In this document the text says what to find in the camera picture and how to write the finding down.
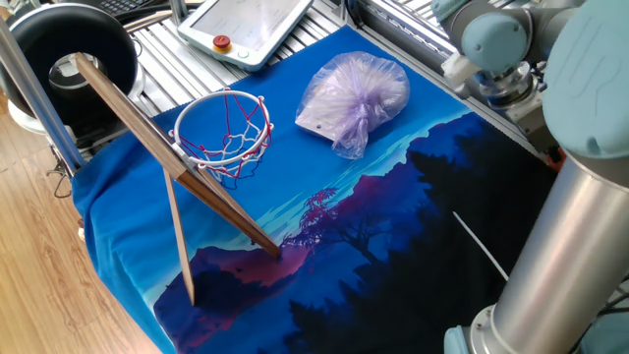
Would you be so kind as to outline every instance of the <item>plastic bag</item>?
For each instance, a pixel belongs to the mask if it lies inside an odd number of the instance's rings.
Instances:
[[[339,155],[361,158],[369,133],[402,111],[410,91],[397,63],[365,52],[340,54],[314,75],[296,123],[333,140]]]

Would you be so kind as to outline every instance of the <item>wooden stand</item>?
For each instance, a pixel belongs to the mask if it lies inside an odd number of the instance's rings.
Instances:
[[[221,217],[249,236],[274,258],[279,258],[280,249],[256,224],[256,222],[236,203],[222,186],[204,169],[190,167],[175,153],[173,140],[158,126],[142,114],[138,108],[116,88],[81,53],[76,54],[77,67],[120,120],[140,140],[146,149],[164,168],[168,200],[170,202],[182,274],[190,300],[195,304],[195,285],[188,260],[186,239],[181,224],[177,199],[172,180],[175,179],[193,195],[206,203]]]

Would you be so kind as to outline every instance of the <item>purple tree print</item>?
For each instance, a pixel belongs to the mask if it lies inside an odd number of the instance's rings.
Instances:
[[[327,188],[310,197],[300,220],[300,233],[288,236],[284,244],[313,248],[345,242],[370,263],[379,264],[369,244],[372,237],[387,233],[384,225],[388,216],[375,207],[369,195],[353,194],[333,205],[331,199],[335,194],[336,189]]]

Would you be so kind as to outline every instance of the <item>blue fabric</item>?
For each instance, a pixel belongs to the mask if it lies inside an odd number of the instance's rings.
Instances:
[[[263,95],[275,129],[251,178],[227,187],[283,256],[267,257],[176,185],[195,308],[162,168],[139,141],[120,137],[73,178],[96,272],[163,352],[438,352],[448,327],[497,299],[499,273],[451,211],[508,271],[553,174],[404,65],[406,109],[370,135],[364,158],[339,157],[294,120],[311,77],[351,51],[394,60],[343,28],[232,86]],[[169,130],[182,108],[155,121]],[[211,148],[222,141],[224,120],[224,102],[212,99],[191,110],[182,134]]]

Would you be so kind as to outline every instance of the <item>silver pole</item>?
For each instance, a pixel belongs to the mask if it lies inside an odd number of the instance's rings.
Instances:
[[[0,61],[74,173],[85,162],[4,21],[0,21]]]
[[[170,0],[170,7],[173,10],[173,22],[178,26],[188,17],[186,0]]]
[[[566,159],[475,354],[568,352],[629,268],[627,186],[626,158]]]

